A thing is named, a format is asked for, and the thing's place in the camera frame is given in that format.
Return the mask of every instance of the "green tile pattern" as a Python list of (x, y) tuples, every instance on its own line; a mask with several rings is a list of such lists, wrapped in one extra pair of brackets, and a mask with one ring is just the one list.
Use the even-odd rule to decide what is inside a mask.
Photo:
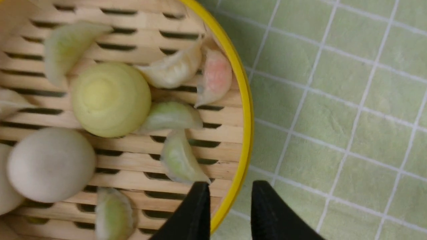
[(252, 76), (256, 118), (251, 168), (213, 238), (250, 239), (263, 179), (328, 240), (427, 239), (427, 1), (200, 1)]

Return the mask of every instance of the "white bun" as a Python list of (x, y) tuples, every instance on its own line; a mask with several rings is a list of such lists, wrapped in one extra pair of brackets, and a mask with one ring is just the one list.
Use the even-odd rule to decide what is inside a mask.
[(46, 128), (16, 145), (7, 170), (12, 185), (26, 198), (59, 202), (81, 191), (95, 167), (95, 151), (81, 134)]
[(7, 179), (6, 165), (12, 147), (0, 144), (0, 215), (17, 208), (24, 197), (20, 195)]

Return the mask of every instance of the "pink dumpling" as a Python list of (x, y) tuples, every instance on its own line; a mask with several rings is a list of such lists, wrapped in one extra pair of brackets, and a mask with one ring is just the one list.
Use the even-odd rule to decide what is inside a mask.
[(220, 51), (206, 49), (205, 68), (197, 85), (195, 107), (223, 98), (231, 87), (232, 79), (233, 71), (228, 59)]

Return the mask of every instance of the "green tablecloth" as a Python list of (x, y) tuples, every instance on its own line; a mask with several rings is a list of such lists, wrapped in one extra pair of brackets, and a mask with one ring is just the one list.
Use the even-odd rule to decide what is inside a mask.
[(265, 179), (328, 240), (427, 239), (427, 1), (202, 0), (247, 67)]

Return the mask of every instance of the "wooden slat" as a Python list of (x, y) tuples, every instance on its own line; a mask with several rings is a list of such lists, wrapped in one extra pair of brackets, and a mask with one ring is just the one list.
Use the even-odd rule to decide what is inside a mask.
[[(88, 184), (100, 187), (115, 187), (179, 194), (187, 194), (191, 188), (191, 186), (187, 184), (168, 180), (149, 179), (142, 172), (127, 170), (121, 170), (119, 173), (114, 175), (95, 173), (94, 177)], [(230, 184), (231, 180), (215, 179), (215, 181), (209, 186), (211, 196), (225, 196)]]
[(185, 6), (177, 0), (39, 0), (61, 6), (100, 7), (105, 9), (185, 14)]
[[(26, 23), (18, 29), (14, 35), (28, 38), (44, 40), (52, 32), (52, 29), (39, 28), (31, 23)], [(155, 29), (138, 29), (130, 35), (113, 33), (103, 35), (97, 38), (98, 43), (141, 46), (141, 47), (160, 47), (165, 49), (183, 49), (188, 48), (194, 42), (193, 40), (166, 38)]]
[[(0, 45), (0, 85), (6, 88), (47, 91), (43, 96), (28, 92), (23, 94), (31, 103), (42, 108), (60, 109), (63, 112), (57, 115), (18, 113), (6, 119), (9, 123), (21, 123), (38, 126), (57, 126), (73, 128), (80, 131), (97, 149), (120, 151), (119, 156), (98, 155), (99, 168), (119, 170), (116, 174), (95, 173), (88, 183), (93, 186), (115, 187), (123, 189), (135, 209), (139, 209), (138, 218), (140, 228), (158, 229), (165, 219), (150, 218), (142, 210), (173, 212), (181, 203), (177, 199), (159, 199), (146, 195), (144, 191), (187, 194), (190, 187), (187, 184), (177, 183), (164, 179), (149, 177), (147, 173), (164, 174), (166, 170), (161, 163), (154, 160), (150, 154), (160, 154), (163, 144), (154, 141), (148, 135), (130, 134), (123, 138), (100, 138), (88, 134), (81, 129), (80, 124), (72, 113), (70, 95), (53, 97), (48, 92), (62, 93), (63, 90), (52, 86), (43, 76), (44, 46), (41, 43), (26, 40), (23, 37), (35, 40), (44, 40), (52, 31), (49, 28), (37, 27), (33, 22), (40, 23), (72, 23), (84, 19), (105, 23), (118, 28), (135, 29), (132, 34), (114, 33), (101, 36), (98, 44), (113, 44), (129, 46), (128, 50), (112, 50), (100, 47), (94, 43), (80, 59), (76, 66), (69, 72), (68, 79), (72, 81), (88, 66), (96, 61), (122, 61), (130, 64), (148, 64), (157, 61), (165, 54), (163, 49), (184, 49), (193, 41), (164, 37), (160, 31), (176, 33), (205, 33), (205, 26), (200, 17), (191, 12), (181, 2), (176, 0), (30, 0), (44, 9), (39, 12), (27, 14), (23, 18), (19, 29), (11, 32), (7, 29), (9, 37)], [(74, 9), (58, 10), (52, 3), (61, 6), (71, 6)], [(106, 14), (104, 9), (131, 10), (131, 14)], [(172, 19), (164, 13), (183, 15), (182, 19)], [(175, 96), (189, 103), (196, 101), (194, 91), (201, 76), (196, 76), (185, 86), (186, 91), (166, 91), (152, 89), (153, 99)], [(197, 158), (218, 160), (212, 165), (201, 165), (207, 175), (214, 179), (210, 185), (211, 212), (214, 213), (227, 194), (240, 160), (243, 140), (243, 110), (239, 86), (233, 81), (231, 90), (218, 102), (211, 104), (223, 107), (220, 111), (200, 110), (205, 123), (220, 124), (216, 129), (189, 130), (187, 136), (192, 139), (220, 142), (217, 147), (192, 147)], [(0, 126), (0, 139), (20, 141), (36, 130), (18, 127)], [(153, 132), (150, 135), (166, 136), (169, 131)], [(13, 215), (6, 216), (12, 229), (19, 235), (25, 235), (24, 240), (88, 240), (94, 237), (91, 229), (78, 228), (74, 222), (94, 223), (95, 214), (81, 212), (78, 204), (95, 205), (96, 193), (80, 192), (75, 196), (56, 203), (47, 209), (19, 208)], [(34, 224), (26, 221), (23, 216), (32, 216), (50, 219), (46, 224)], [(136, 231), (130, 240), (147, 240), (149, 234)]]
[[(97, 166), (100, 168), (141, 171), (146, 173), (166, 173), (160, 161), (154, 160), (148, 154), (125, 152), (120, 156), (98, 155)], [(209, 178), (232, 180), (237, 171), (237, 162), (218, 161), (213, 165), (201, 164)]]
[(190, 18), (171, 20), (160, 13), (138, 12), (132, 16), (106, 15), (99, 8), (77, 8), (75, 12), (61, 12), (55, 8), (45, 9), (30, 17), (31, 20), (53, 23), (73, 23), (88, 20), (123, 28), (160, 29), (163, 31), (197, 33), (204, 32), (196, 21)]
[[(50, 220), (46, 224), (31, 224), (25, 217), (17, 215), (5, 216), (7, 223), (19, 235), (41, 237), (42, 240), (90, 240), (94, 238), (94, 231), (78, 228), (74, 223), (62, 220)], [(147, 240), (151, 236), (142, 234), (139, 230), (128, 240)]]
[[(7, 119), (8, 122), (34, 124), (39, 126), (54, 126), (73, 129), (83, 127), (71, 112), (61, 115), (42, 115), (33, 113), (21, 113)], [(170, 130), (155, 131), (149, 133), (152, 136), (166, 137)], [(216, 129), (188, 129), (188, 135), (198, 140), (208, 140), (217, 142), (241, 143), (243, 141), (243, 129), (241, 127), (222, 125)]]
[(4, 222), (3, 219), (0, 219), (0, 239), (20, 240), (19, 236)]
[(39, 8), (27, 0), (3, 0), (0, 5), (0, 43)]
[[(28, 42), (20, 37), (9, 38), (1, 50), (8, 53), (30, 54), (44, 56), (44, 46), (41, 43)], [(108, 50), (99, 47), (96, 43), (84, 53), (86, 58), (102, 61), (121, 61), (133, 64), (149, 64), (160, 60), (166, 55), (158, 47), (137, 47), (131, 51)]]
[[(148, 197), (144, 192), (134, 191), (121, 191), (132, 203), (132, 208), (141, 210), (152, 210), (152, 211), (163, 211), (163, 212), (174, 212), (178, 206), (182, 203), (181, 200), (176, 199), (158, 199)], [(97, 204), (96, 193), (80, 192), (73, 197), (65, 200), (64, 202), (79, 203), (79, 204)], [(219, 197), (211, 197), (211, 212), (215, 210), (218, 204), (221, 202)]]
[[(71, 70), (71, 74), (68, 74), (70, 81), (80, 74), (85, 68), (96, 64), (94, 60), (82, 59), (80, 62)], [(0, 53), (0, 68), (4, 70), (14, 70), (22, 72), (34, 72), (44, 73), (44, 64), (41, 61), (28, 60), (28, 59), (12, 59), (6, 55)], [(194, 78), (185, 82), (183, 86), (196, 87), (198, 81), (202, 78), (201, 75), (196, 75)], [(36, 90), (45, 91), (62, 91), (61, 89), (53, 86), (44, 77), (36, 76), (22, 76), (8, 73), (0, 73), (0, 83), (10, 88), (30, 88)], [(239, 90), (239, 85), (234, 79), (231, 83), (232, 90)]]
[[(20, 141), (36, 130), (18, 129), (0, 126), (0, 139)], [(99, 138), (83, 133), (95, 148), (109, 149), (123, 152), (138, 152), (160, 154), (163, 144), (153, 141), (147, 136), (128, 135), (124, 138)], [(237, 143), (220, 143), (215, 148), (192, 147), (197, 158), (222, 159), (226, 161), (239, 161), (242, 145)]]
[[(159, 229), (166, 222), (166, 219), (150, 218), (141, 210), (135, 213), (138, 217), (138, 228)], [(12, 214), (85, 223), (95, 223), (96, 218), (95, 213), (81, 212), (76, 204), (69, 202), (57, 202), (46, 209), (23, 207), (14, 210)]]

